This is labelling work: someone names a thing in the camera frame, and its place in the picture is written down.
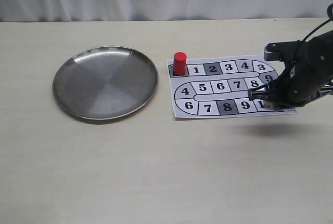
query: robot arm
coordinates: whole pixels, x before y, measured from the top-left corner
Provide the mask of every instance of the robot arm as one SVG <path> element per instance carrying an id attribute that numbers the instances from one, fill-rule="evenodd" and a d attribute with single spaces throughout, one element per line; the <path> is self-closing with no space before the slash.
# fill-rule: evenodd
<path id="1" fill-rule="evenodd" d="M 328 9 L 329 19 L 313 30 L 302 41 L 270 43 L 264 59 L 285 65 L 282 74 L 266 85 L 250 89 L 250 100 L 261 99 L 276 108 L 303 107 L 326 95 L 333 95 L 333 31 L 305 40 L 316 30 L 333 21 L 333 4 Z"/>

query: red cylinder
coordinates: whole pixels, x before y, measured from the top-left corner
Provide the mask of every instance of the red cylinder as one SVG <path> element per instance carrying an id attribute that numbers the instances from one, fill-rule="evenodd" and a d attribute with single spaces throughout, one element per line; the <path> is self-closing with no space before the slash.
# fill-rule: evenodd
<path id="1" fill-rule="evenodd" d="M 182 76 L 186 72 L 187 55 L 184 52 L 176 52 L 173 56 L 173 75 Z"/>

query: table surface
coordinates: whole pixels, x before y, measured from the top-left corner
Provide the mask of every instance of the table surface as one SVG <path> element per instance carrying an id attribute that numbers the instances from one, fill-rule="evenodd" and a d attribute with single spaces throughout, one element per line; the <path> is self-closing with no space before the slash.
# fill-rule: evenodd
<path id="1" fill-rule="evenodd" d="M 165 62 L 261 54 L 322 21 L 0 23 L 0 222 L 333 223 L 333 98 L 297 115 L 175 121 Z M 158 90 L 129 118 L 81 123 L 52 81 L 104 45 L 149 56 Z"/>

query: stainless steel plate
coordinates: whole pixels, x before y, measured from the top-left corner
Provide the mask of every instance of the stainless steel plate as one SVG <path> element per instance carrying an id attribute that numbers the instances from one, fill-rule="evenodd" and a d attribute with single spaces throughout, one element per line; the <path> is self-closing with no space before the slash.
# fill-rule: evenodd
<path id="1" fill-rule="evenodd" d="M 129 115 L 154 95 L 158 72 L 137 50 L 97 47 L 70 58 L 53 81 L 57 103 L 83 120 L 105 121 Z"/>

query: game board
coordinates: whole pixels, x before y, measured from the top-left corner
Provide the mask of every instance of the game board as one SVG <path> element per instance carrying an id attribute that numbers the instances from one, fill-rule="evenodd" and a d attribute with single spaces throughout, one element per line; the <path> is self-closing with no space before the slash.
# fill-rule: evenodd
<path id="1" fill-rule="evenodd" d="M 296 114 L 277 111 L 262 100 L 250 101 L 248 89 L 278 77 L 262 55 L 188 59 L 185 74 L 173 74 L 168 60 L 172 106 L 176 118 L 227 118 Z"/>

